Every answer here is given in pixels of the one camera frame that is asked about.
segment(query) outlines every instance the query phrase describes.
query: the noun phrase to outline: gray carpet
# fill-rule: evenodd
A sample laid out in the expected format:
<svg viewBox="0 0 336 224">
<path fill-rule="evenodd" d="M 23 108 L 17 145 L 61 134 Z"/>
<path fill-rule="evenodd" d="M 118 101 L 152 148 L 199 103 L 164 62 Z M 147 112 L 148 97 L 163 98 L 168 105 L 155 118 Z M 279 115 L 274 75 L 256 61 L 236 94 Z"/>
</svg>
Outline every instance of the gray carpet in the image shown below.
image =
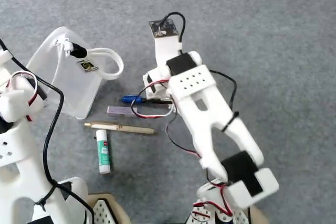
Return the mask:
<svg viewBox="0 0 336 224">
<path fill-rule="evenodd" d="M 23 63 L 64 25 L 93 47 L 116 50 L 123 76 L 101 86 L 88 117 L 106 120 L 106 106 L 138 92 L 141 76 L 155 66 L 148 21 L 174 10 L 187 19 L 184 50 L 198 51 L 209 68 L 238 82 L 234 108 L 280 183 L 278 193 L 258 204 L 270 222 L 334 223 L 336 0 L 1 0 L 0 36 Z M 228 101 L 231 84 L 216 79 Z M 45 110 L 34 123 L 40 150 L 52 114 Z M 154 127 L 158 135 L 111 132 L 114 172 L 102 176 L 94 130 L 62 115 L 50 145 L 51 173 L 58 180 L 80 176 L 91 193 L 113 193 L 134 223 L 184 221 L 206 182 L 198 161 L 169 143 L 167 119 L 118 120 Z M 213 133 L 220 158 L 237 151 Z M 191 146 L 181 120 L 172 135 Z"/>
</svg>

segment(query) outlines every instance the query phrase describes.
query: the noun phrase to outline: white wire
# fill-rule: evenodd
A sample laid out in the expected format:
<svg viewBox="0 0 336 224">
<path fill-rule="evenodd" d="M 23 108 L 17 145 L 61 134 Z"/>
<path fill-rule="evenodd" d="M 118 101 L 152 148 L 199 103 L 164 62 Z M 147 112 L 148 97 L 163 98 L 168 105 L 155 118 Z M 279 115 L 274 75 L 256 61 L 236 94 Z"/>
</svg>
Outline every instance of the white wire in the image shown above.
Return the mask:
<svg viewBox="0 0 336 224">
<path fill-rule="evenodd" d="M 33 73 L 29 72 L 29 71 L 21 70 L 21 71 L 16 71 L 16 72 L 12 73 L 11 77 L 9 78 L 9 81 L 8 81 L 9 84 L 8 84 L 7 88 L 9 89 L 11 87 L 12 80 L 14 79 L 14 77 L 18 76 L 19 74 L 26 74 L 28 76 L 31 76 L 34 79 L 34 81 L 35 81 L 35 87 L 34 87 L 34 94 L 32 96 L 32 97 L 34 97 L 36 95 L 36 93 L 37 93 L 38 83 L 37 83 L 36 76 Z"/>
<path fill-rule="evenodd" d="M 93 49 L 87 49 L 88 52 L 88 58 L 94 58 L 97 56 L 100 57 L 108 57 L 111 58 L 112 60 L 114 60 L 118 67 L 119 70 L 116 73 L 106 73 L 103 71 L 104 67 L 100 66 L 100 68 L 98 68 L 98 72 L 99 74 L 105 79 L 105 80 L 115 80 L 116 78 L 119 77 L 119 75 L 123 72 L 124 70 L 124 62 L 122 61 L 120 55 L 110 49 L 110 48 L 93 48 Z"/>
<path fill-rule="evenodd" d="M 146 117 L 146 118 L 151 118 L 151 117 L 156 117 L 156 118 L 164 118 L 165 116 L 168 116 L 170 115 L 172 112 L 174 111 L 174 105 L 172 104 L 170 110 L 168 111 L 167 114 L 164 114 L 164 115 L 143 115 L 143 114 L 140 114 L 139 112 L 137 112 L 138 115 L 140 116 L 143 116 L 143 117 Z"/>
</svg>

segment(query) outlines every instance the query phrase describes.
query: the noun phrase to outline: pen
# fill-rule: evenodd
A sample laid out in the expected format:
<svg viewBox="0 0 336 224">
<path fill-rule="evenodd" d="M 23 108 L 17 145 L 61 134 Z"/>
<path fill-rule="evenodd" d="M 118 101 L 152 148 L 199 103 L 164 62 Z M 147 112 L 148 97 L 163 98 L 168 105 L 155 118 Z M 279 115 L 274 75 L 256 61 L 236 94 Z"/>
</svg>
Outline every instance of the pen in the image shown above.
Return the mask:
<svg viewBox="0 0 336 224">
<path fill-rule="evenodd" d="M 102 129 L 102 130 L 124 131 L 140 134 L 154 134 L 154 129 L 151 128 L 119 125 L 112 122 L 91 122 L 91 123 L 84 123 L 84 126 L 88 128 Z"/>
<path fill-rule="evenodd" d="M 121 98 L 123 103 L 132 103 L 135 100 L 135 103 L 156 103 L 156 104 L 172 104 L 172 101 L 167 99 L 146 99 L 144 97 L 138 97 L 137 95 L 125 95 Z"/>
</svg>

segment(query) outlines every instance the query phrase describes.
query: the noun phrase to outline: circuit board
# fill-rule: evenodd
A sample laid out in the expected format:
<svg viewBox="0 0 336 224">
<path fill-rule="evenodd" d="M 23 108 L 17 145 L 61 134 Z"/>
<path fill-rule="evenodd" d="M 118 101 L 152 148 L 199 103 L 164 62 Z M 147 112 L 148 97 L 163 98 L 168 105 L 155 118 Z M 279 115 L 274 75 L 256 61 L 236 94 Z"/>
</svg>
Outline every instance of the circuit board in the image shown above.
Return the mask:
<svg viewBox="0 0 336 224">
<path fill-rule="evenodd" d="M 156 21 L 150 21 L 149 25 L 152 30 L 152 34 L 154 38 L 162 38 L 167 36 L 176 36 L 179 35 L 179 32 L 176 29 L 176 26 L 174 22 L 171 19 L 167 19 L 162 25 L 161 25 L 161 32 L 159 30 L 159 24 L 161 20 Z"/>
</svg>

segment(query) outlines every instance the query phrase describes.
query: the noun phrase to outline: label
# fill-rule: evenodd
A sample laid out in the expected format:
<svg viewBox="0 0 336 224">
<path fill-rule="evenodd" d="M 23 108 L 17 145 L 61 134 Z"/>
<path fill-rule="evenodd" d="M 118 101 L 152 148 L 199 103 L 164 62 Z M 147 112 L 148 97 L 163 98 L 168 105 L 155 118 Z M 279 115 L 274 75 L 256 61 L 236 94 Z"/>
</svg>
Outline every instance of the label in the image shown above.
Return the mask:
<svg viewBox="0 0 336 224">
<path fill-rule="evenodd" d="M 91 61 L 89 60 L 81 60 L 78 61 L 77 64 L 80 66 L 81 69 L 83 69 L 86 73 L 91 71 L 96 71 L 98 69 L 97 66 L 95 66 Z"/>
<path fill-rule="evenodd" d="M 98 149 L 99 166 L 110 165 L 110 156 L 107 141 L 98 141 L 97 149 Z"/>
</svg>

